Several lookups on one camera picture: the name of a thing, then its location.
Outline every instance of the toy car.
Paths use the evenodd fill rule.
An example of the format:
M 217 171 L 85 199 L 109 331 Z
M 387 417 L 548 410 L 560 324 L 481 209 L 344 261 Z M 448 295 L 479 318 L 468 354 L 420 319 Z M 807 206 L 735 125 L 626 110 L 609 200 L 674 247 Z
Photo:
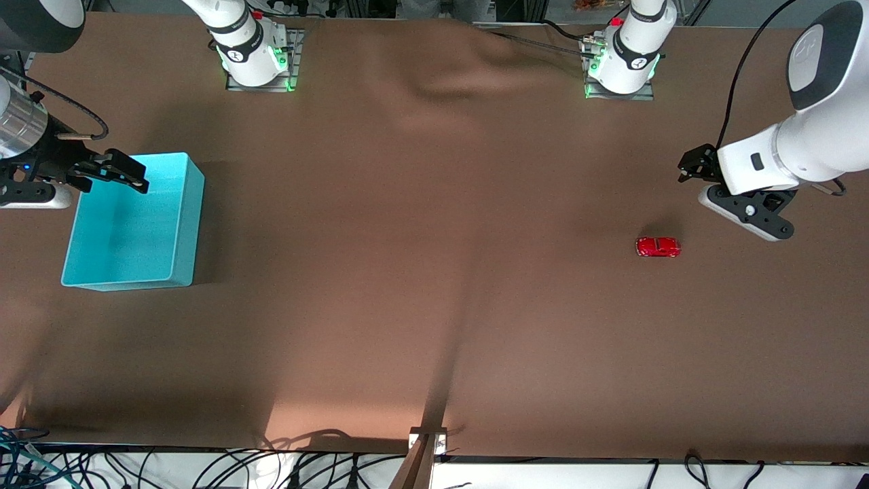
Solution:
M 676 258 L 682 253 L 682 247 L 676 238 L 650 238 L 644 236 L 637 239 L 637 254 L 641 257 Z

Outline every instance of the blue cable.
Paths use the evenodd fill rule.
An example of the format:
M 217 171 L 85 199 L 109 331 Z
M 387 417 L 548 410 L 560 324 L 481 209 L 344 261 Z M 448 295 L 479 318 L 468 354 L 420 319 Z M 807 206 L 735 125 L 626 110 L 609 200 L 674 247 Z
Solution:
M 5 448 L 9 451 L 12 451 L 12 446 L 8 443 L 0 443 L 0 446 L 2 446 L 3 448 Z M 63 471 L 60 468 L 58 468 L 57 466 L 55 466 L 54 464 L 52 464 L 48 460 L 43 459 L 42 457 L 37 457 L 36 455 L 34 455 L 30 452 L 26 452 L 26 451 L 21 452 L 20 450 L 18 451 L 18 456 L 33 460 L 34 462 L 37 462 L 38 464 L 45 466 L 46 468 L 48 468 L 49 470 L 51 470 L 54 473 L 63 474 L 63 479 L 66 479 L 66 481 L 70 483 L 70 486 L 72 486 L 73 489 L 84 489 L 75 480 L 73 480 L 68 474 L 63 473 Z

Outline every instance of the wire bundle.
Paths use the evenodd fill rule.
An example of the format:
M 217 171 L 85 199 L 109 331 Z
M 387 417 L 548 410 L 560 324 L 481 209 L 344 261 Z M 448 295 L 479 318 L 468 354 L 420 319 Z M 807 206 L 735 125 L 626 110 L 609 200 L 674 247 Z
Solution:
M 0 459 L 3 461 L 0 463 L 0 479 L 4 489 L 43 488 L 58 479 L 66 479 L 74 489 L 83 489 L 71 477 L 75 472 L 81 472 L 83 478 L 88 476 L 87 469 L 82 468 L 81 464 L 75 470 L 70 469 L 70 464 L 67 464 L 67 468 L 62 470 L 52 463 L 53 460 L 48 461 L 34 453 L 36 450 L 30 441 L 46 435 L 48 432 L 32 428 L 7 429 L 0 426 Z M 43 476 L 46 470 L 51 472 L 48 477 Z

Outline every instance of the blue box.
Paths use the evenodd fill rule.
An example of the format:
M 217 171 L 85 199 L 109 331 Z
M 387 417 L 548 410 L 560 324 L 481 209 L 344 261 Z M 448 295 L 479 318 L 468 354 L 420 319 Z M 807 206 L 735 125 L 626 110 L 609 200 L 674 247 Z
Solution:
M 61 284 L 106 292 L 193 283 L 205 176 L 187 153 L 133 158 L 148 193 L 94 181 L 81 194 Z

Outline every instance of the brown table surface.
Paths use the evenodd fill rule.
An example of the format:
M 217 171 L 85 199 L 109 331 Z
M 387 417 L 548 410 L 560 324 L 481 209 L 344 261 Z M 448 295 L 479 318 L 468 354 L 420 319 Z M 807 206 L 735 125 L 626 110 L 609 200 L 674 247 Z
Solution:
M 750 31 L 676 29 L 655 101 L 631 103 L 455 22 L 305 25 L 292 94 L 224 91 L 193 17 L 93 15 L 37 57 L 109 122 L 93 148 L 187 151 L 207 183 L 184 289 L 63 288 L 74 209 L 0 212 L 7 418 L 66 441 L 398 451 L 443 414 L 458 454 L 866 459 L 869 175 L 801 191 L 777 244 L 676 182 Z M 757 45 L 727 140 L 791 113 L 797 34 Z M 638 258 L 641 234 L 682 256 Z

